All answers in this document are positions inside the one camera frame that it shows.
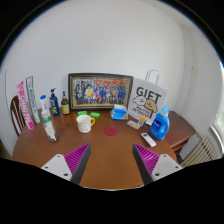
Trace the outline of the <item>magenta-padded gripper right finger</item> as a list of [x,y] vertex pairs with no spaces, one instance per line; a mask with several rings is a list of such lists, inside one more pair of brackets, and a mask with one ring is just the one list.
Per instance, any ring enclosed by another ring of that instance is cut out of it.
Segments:
[[158,155],[136,143],[133,144],[132,154],[145,185],[182,169],[169,155]]

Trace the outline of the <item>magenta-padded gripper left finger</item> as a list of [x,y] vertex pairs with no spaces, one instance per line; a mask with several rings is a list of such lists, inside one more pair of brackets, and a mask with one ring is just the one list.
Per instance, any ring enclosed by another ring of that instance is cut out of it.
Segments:
[[66,155],[56,154],[42,169],[79,185],[90,154],[91,145],[87,143]]

